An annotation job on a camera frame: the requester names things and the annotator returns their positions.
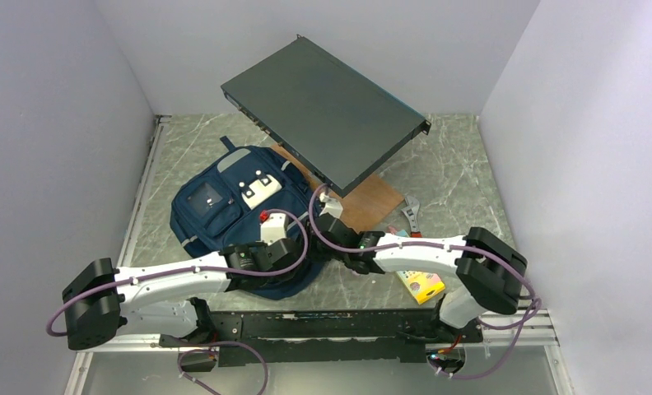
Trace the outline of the navy blue student backpack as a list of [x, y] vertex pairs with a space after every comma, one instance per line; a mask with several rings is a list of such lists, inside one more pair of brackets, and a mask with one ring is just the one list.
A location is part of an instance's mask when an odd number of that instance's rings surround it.
[[[268, 147], [235, 146], [228, 137], [220, 141], [226, 153], [184, 184], [170, 206], [170, 228], [191, 258], [232, 244], [258, 242], [264, 210], [288, 211], [308, 228], [313, 189], [295, 165]], [[246, 290], [282, 300], [304, 290], [323, 267], [322, 258], [307, 256], [299, 267], [281, 276], [219, 274], [231, 279], [226, 292]]]

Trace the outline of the yellow crayon box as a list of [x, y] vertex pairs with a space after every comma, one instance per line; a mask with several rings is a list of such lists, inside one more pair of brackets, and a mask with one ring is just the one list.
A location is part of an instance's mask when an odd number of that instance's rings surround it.
[[445, 290], [445, 284], [437, 274], [415, 271], [396, 272], [411, 297], [424, 304]]

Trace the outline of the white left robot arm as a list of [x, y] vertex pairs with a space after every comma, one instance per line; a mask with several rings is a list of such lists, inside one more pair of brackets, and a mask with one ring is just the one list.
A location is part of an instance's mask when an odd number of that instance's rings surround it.
[[154, 267], [89, 263], [62, 292], [68, 348], [101, 346], [118, 335], [164, 334], [201, 346], [215, 337], [203, 293], [260, 290], [290, 281], [307, 247], [293, 239], [226, 247]]

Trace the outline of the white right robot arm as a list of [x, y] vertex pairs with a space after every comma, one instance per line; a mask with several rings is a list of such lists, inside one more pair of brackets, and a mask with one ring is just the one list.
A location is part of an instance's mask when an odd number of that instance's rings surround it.
[[526, 278], [527, 260], [482, 227], [467, 235], [431, 239], [370, 231], [357, 233], [330, 214], [310, 220], [314, 235], [359, 274], [414, 271], [449, 277], [460, 286], [445, 295], [431, 318], [431, 332], [442, 342], [459, 335], [481, 314], [515, 314], [523, 289], [536, 293]]

